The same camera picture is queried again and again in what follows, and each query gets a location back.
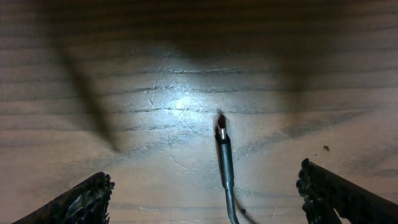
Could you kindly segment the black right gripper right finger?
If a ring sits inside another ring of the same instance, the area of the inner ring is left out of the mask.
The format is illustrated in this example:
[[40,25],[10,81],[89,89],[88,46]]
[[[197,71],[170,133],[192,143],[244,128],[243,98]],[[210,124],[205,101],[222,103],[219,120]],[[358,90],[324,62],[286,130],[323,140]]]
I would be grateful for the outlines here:
[[397,204],[304,159],[296,188],[309,224],[397,224]]

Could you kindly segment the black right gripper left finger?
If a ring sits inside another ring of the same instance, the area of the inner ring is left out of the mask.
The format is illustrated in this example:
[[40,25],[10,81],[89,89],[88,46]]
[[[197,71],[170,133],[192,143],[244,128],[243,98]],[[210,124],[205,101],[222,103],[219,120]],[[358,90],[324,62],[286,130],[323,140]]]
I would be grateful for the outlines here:
[[13,224],[108,224],[114,186],[98,172]]

